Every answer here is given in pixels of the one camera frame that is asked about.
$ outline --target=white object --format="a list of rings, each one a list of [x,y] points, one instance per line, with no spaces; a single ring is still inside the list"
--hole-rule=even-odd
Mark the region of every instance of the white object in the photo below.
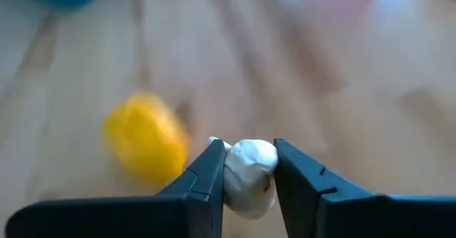
[[[210,137],[208,145],[218,138]],[[264,140],[224,142],[224,203],[241,217],[258,219],[274,205],[273,171],[279,162],[277,149]]]

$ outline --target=yellow ball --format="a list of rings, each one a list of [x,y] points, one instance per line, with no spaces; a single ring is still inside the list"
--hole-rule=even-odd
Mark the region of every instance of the yellow ball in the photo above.
[[[104,132],[120,164],[150,185],[164,186],[184,170],[189,136],[156,95],[134,95],[119,105]]]

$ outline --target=yellow object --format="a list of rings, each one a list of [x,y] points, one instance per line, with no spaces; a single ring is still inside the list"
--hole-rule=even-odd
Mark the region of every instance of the yellow object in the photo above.
[[[164,186],[184,169],[189,136],[156,95],[134,95],[119,105],[104,132],[120,164],[150,185]]]

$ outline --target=black plastic jaw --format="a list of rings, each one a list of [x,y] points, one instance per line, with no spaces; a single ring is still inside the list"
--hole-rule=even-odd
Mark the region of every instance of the black plastic jaw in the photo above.
[[[155,196],[38,202],[10,218],[6,237],[221,237],[224,158],[215,140]]]
[[[290,238],[454,237],[456,197],[375,195],[275,139],[277,195]]]

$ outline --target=blurred background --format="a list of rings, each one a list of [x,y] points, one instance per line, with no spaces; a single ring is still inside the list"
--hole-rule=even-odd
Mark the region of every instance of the blurred background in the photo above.
[[[0,0],[0,223],[150,195],[101,138],[151,90],[192,131],[285,138],[374,192],[456,194],[456,0]],[[225,237],[285,237],[279,206]]]

